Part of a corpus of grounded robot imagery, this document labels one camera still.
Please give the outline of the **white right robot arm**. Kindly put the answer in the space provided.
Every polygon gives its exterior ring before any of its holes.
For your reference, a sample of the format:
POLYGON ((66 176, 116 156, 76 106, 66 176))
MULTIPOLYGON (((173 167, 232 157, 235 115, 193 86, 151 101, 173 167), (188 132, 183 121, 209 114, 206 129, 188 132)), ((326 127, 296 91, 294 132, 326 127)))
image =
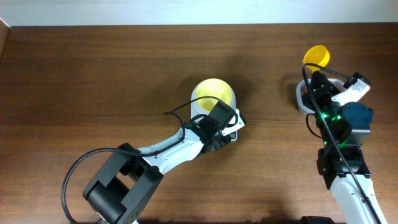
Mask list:
POLYGON ((373 109, 359 102, 369 90, 369 81, 355 73, 340 90, 325 74, 316 71, 306 86, 308 93, 303 100, 314 112, 324 144, 318 151, 318 171, 346 222, 385 223, 361 150, 371 133, 374 115, 373 109))

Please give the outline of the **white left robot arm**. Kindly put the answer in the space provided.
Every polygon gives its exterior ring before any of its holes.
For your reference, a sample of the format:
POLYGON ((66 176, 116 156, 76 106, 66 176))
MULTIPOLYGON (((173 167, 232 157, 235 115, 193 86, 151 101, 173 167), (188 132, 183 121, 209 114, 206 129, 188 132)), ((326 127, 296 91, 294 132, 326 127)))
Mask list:
POLYGON ((195 115, 157 144, 135 149, 124 143, 85 187, 83 198, 105 223, 136 223, 164 174, 221 149, 245 125, 239 110, 217 102, 208 114, 195 115))

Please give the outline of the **orange plastic measuring scoop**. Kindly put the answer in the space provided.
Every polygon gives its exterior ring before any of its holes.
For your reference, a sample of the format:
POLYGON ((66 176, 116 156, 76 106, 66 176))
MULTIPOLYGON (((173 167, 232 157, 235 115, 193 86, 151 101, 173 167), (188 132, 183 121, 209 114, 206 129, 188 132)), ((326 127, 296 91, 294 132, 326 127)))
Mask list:
POLYGON ((324 45, 316 45, 310 48, 304 55, 303 64, 313 63, 326 67, 330 61, 330 52, 324 45))

